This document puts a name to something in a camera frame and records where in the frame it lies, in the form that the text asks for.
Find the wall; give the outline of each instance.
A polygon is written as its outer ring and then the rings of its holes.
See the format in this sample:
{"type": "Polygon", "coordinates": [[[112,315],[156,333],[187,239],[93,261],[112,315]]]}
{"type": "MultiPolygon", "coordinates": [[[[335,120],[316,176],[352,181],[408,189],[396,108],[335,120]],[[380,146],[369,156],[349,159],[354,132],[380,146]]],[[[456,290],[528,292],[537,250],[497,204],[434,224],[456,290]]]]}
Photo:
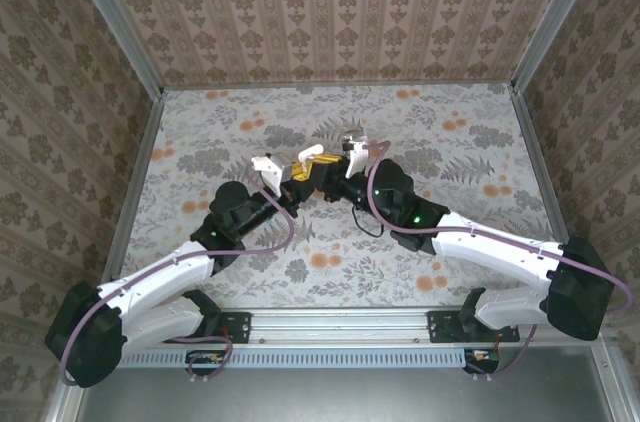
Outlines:
{"type": "MultiPolygon", "coordinates": [[[[570,231],[640,298],[640,0],[577,0],[525,99],[570,231]]],[[[640,305],[616,325],[640,373],[640,305]]]]}
{"type": "Polygon", "coordinates": [[[90,0],[0,0],[0,420],[37,420],[43,338],[99,280],[150,101],[90,0]]]}
{"type": "Polygon", "coordinates": [[[170,86],[510,78],[550,0],[120,0],[170,86]]]}

